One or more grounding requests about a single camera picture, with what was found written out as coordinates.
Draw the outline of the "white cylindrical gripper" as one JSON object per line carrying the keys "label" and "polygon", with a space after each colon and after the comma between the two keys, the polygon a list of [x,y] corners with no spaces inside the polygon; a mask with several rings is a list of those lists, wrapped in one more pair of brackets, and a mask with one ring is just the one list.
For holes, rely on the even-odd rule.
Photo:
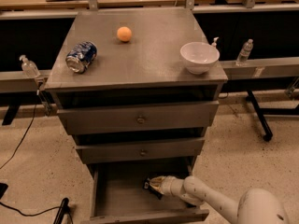
{"label": "white cylindrical gripper", "polygon": [[177,178],[174,176],[161,175],[161,176],[153,177],[149,181],[149,183],[151,184],[151,187],[158,193],[163,194],[165,196],[173,196],[172,186],[175,180],[177,180]]}

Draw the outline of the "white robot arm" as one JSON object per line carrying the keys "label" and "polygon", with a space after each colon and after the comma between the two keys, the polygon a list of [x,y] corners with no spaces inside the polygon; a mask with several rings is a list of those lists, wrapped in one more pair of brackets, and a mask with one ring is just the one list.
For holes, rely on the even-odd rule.
{"label": "white robot arm", "polygon": [[230,224],[289,224],[282,202],[265,189],[249,189],[237,202],[195,176],[180,179],[162,175],[151,178],[148,185],[155,193],[175,196],[185,203],[205,202]]}

